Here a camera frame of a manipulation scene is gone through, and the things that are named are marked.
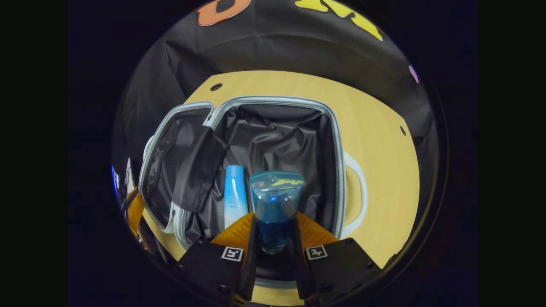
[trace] white handle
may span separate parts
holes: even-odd
[[[360,199],[362,200],[362,206],[360,207],[360,213],[358,214],[358,217],[349,225],[343,226],[341,228],[341,238],[346,238],[350,235],[350,233],[355,231],[360,226],[360,224],[362,224],[364,216],[366,216],[366,210],[368,209],[368,191],[366,187],[366,178],[364,177],[364,172],[362,171],[362,168],[358,164],[357,160],[353,159],[353,157],[351,157],[345,151],[343,152],[343,160],[345,161],[345,165],[350,167],[350,169],[352,169],[358,176],[358,179],[360,181]]]

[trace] light blue tube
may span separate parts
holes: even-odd
[[[247,213],[245,170],[240,165],[230,165],[225,169],[224,228]]]

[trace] light wood surface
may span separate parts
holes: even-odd
[[[222,87],[215,91],[215,84]],[[334,111],[343,149],[362,167],[368,207],[364,221],[349,236],[383,268],[409,237],[419,200],[419,170],[409,129],[402,117],[377,99],[347,85],[317,76],[251,71],[220,74],[206,80],[187,103],[211,101],[216,107],[240,96],[292,96],[317,100]],[[361,207],[356,174],[347,173],[345,224]],[[159,242],[175,259],[185,252],[174,235],[162,233],[147,212],[144,219]],[[302,304],[298,292],[254,287],[253,302],[273,305]]]

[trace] blue bottle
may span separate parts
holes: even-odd
[[[250,176],[249,184],[262,250],[279,253],[289,236],[288,222],[298,210],[304,178],[295,172],[267,171]]]
[[[225,169],[224,228],[228,228],[247,213],[245,171],[240,165],[230,165]]]

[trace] orange letter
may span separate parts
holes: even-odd
[[[200,26],[212,26],[220,21],[231,18],[242,12],[250,4],[250,0],[235,0],[233,6],[220,13],[216,12],[216,5],[220,0],[214,0],[197,10],[197,23]]]

